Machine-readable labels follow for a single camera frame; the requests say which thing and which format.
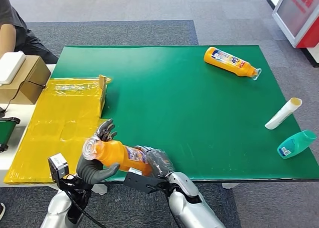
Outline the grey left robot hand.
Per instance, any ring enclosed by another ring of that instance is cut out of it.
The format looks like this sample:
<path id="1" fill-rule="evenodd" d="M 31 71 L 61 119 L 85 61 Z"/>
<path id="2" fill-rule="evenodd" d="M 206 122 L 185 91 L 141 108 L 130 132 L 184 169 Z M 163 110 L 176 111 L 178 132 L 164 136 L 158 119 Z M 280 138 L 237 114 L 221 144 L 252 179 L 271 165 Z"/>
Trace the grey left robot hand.
<path id="1" fill-rule="evenodd" d="M 97 138 L 101 141 L 110 141 L 116 136 L 116 132 L 112 130 L 115 127 L 113 119 L 107 119 L 100 125 L 96 132 L 93 134 L 93 138 Z M 90 185 L 100 184 L 107 178 L 116 174 L 120 165 L 119 163 L 113 163 L 107 168 L 104 168 L 104 165 L 96 159 L 86 160 L 81 156 L 77 164 L 76 173 L 79 177 L 83 179 L 85 183 Z"/>

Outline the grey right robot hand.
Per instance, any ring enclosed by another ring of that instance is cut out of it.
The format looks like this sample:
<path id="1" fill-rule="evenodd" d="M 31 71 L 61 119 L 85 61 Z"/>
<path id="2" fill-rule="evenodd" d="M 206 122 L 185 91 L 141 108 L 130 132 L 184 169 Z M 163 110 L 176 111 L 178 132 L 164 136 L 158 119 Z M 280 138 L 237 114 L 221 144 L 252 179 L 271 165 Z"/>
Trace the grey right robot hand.
<path id="1" fill-rule="evenodd" d="M 163 150 L 140 145 L 135 146 L 135 148 L 145 155 L 146 160 L 151 166 L 152 174 L 154 177 L 164 178 L 175 172 L 173 163 Z"/>

